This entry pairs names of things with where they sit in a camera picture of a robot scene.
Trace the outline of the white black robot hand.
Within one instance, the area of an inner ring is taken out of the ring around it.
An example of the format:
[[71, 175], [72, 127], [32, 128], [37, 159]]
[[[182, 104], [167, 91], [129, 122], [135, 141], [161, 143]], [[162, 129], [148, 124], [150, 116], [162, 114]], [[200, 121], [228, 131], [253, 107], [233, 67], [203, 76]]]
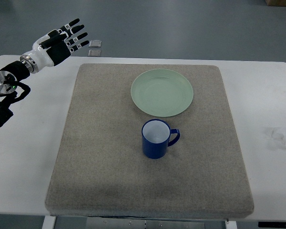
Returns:
[[88, 35], [87, 32], [64, 42], [66, 37], [71, 37], [84, 28], [84, 25], [74, 26], [79, 21], [80, 19], [78, 18], [74, 19], [60, 27], [58, 30], [52, 30], [48, 34], [39, 38], [33, 44], [32, 50], [24, 53], [20, 57], [20, 62], [27, 67], [29, 72], [37, 73], [44, 67], [53, 67], [62, 63], [71, 56], [71, 52], [75, 52], [88, 45], [89, 41], [75, 44], [77, 41], [85, 38]]

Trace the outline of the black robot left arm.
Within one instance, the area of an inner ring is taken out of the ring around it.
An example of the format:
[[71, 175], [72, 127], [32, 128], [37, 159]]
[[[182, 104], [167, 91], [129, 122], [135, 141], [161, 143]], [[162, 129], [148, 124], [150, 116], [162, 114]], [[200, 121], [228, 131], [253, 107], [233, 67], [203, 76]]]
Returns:
[[81, 41], [88, 34], [78, 34], [84, 28], [79, 21], [75, 19], [42, 36], [33, 44], [31, 51], [0, 69], [0, 128], [13, 116], [9, 106], [23, 100], [31, 91], [22, 80], [45, 67], [57, 66], [89, 44], [89, 41]]

